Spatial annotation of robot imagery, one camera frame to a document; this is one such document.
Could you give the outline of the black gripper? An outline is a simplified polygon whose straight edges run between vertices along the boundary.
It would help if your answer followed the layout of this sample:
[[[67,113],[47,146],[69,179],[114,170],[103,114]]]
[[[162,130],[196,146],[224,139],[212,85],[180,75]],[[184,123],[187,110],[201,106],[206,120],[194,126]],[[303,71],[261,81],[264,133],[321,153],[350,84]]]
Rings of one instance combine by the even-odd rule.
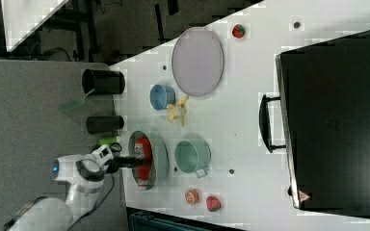
[[[146,158],[136,158],[136,157],[116,157],[109,164],[109,172],[115,173],[120,168],[136,168],[145,166],[149,163]]]

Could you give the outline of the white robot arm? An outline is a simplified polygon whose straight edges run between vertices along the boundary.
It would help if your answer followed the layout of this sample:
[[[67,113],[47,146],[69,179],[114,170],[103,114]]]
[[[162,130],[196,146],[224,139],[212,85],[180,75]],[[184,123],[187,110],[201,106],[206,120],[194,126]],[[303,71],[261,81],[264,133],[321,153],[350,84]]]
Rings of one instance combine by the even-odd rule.
[[[68,231],[98,207],[106,174],[148,163],[145,157],[120,157],[108,144],[89,154],[58,157],[52,173],[55,181],[68,184],[66,199],[38,197],[23,206],[4,225],[4,231]]]

